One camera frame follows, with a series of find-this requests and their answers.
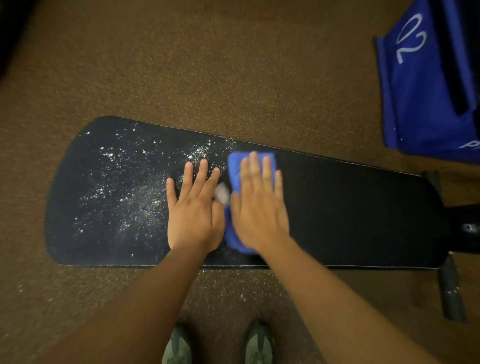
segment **floor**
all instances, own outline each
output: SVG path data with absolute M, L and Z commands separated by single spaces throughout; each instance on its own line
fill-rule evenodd
M 46 194 L 90 120 L 123 117 L 419 173 L 444 201 L 480 201 L 478 166 L 382 144 L 374 35 L 409 0 L 41 0 L 0 80 L 0 362 L 27 363 L 136 269 L 61 267 L 43 241 Z M 435 272 L 337 271 L 444 363 L 480 363 L 480 256 L 456 255 L 467 325 L 442 317 Z M 321 356 L 269 271 L 201 271 L 180 319 L 206 363 L 239 363 L 252 320 L 282 363 Z

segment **blue cloth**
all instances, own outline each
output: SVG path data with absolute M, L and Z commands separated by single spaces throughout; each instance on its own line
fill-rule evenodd
M 240 193 L 240 163 L 242 159 L 248 157 L 248 152 L 233 152 L 228 156 L 228 177 L 230 178 L 230 184 L 232 191 Z M 260 169 L 262 169 L 262 159 L 269 157 L 272 162 L 272 180 L 275 185 L 275 171 L 276 161 L 275 154 L 273 153 L 258 153 L 258 159 L 260 162 Z M 232 224 L 232 214 L 230 211 L 230 205 L 225 206 L 225 241 L 229 248 L 235 249 L 243 254 L 257 255 L 257 251 L 252 248 L 247 248 L 242 244 Z
M 415 0 L 390 33 L 376 39 L 384 141 L 407 154 L 480 163 L 477 99 L 456 5 L 439 5 L 448 36 L 437 34 L 429 0 Z M 445 42 L 452 44 L 463 90 L 450 89 L 439 46 Z M 457 110 L 452 93 L 465 95 L 466 110 Z

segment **person's arm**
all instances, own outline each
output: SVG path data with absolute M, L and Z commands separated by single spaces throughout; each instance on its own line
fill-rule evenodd
M 280 171 L 256 153 L 242 161 L 241 197 L 231 198 L 242 242 L 256 249 L 289 293 L 323 357 L 340 363 L 438 363 L 347 284 L 301 250 L 288 233 Z
M 55 345 L 40 363 L 161 361 L 197 270 L 218 247 L 225 229 L 223 205 L 212 201 L 220 170 L 215 168 L 206 180 L 207 166 L 203 159 L 192 183 L 193 164 L 185 165 L 178 200 L 173 180 L 167 180 L 171 248 L 167 256 Z

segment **blue fabric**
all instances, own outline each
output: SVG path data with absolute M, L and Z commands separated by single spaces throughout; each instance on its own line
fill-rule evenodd
M 453 0 L 442 2 L 444 9 L 455 7 Z M 450 37 L 442 42 L 463 41 L 456 20 L 454 15 L 448 16 Z M 413 2 L 390 33 L 375 42 L 387 147 L 407 154 L 480 163 L 474 110 L 456 113 L 442 69 L 429 1 Z M 465 51 L 459 44 L 453 49 L 455 53 Z M 465 94 L 471 95 L 473 82 L 466 57 L 456 54 L 455 59 Z
M 228 177 L 230 178 L 230 184 L 232 191 L 240 193 L 240 163 L 242 159 L 248 157 L 248 152 L 233 152 L 228 156 L 227 167 Z M 260 162 L 260 169 L 262 169 L 262 159 L 269 157 L 272 162 L 272 179 L 275 185 L 275 171 L 276 161 L 274 153 L 258 153 L 258 159 Z M 229 248 L 235 249 L 243 254 L 257 255 L 257 251 L 252 248 L 247 248 L 242 244 L 232 224 L 232 214 L 230 205 L 225 206 L 225 241 Z

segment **green sneaker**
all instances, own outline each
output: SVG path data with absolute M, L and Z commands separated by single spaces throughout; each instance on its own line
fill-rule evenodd
M 255 322 L 250 329 L 243 352 L 244 364 L 272 364 L 274 362 L 275 341 L 269 327 Z
M 177 325 L 173 328 L 162 364 L 192 364 L 192 347 L 183 327 Z

